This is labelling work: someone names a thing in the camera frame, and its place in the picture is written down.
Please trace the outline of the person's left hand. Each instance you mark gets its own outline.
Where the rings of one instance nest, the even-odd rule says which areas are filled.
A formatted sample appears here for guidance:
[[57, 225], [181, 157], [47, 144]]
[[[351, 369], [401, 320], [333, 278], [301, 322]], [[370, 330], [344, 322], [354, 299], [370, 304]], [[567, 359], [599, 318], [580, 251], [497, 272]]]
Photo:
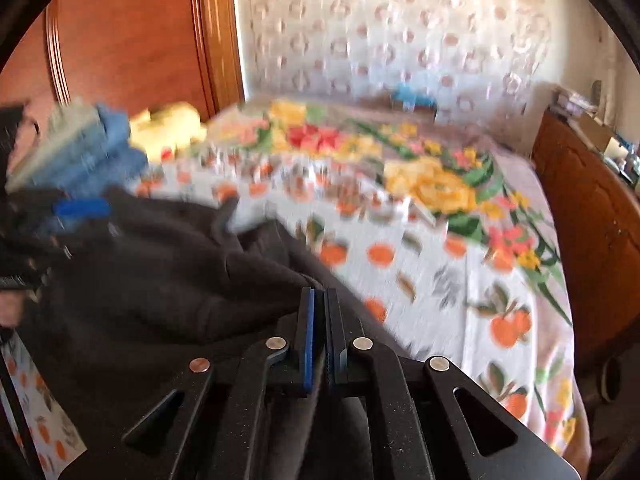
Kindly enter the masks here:
[[2, 290], [0, 292], [0, 326], [15, 328], [20, 325], [24, 313], [26, 294], [24, 290]]

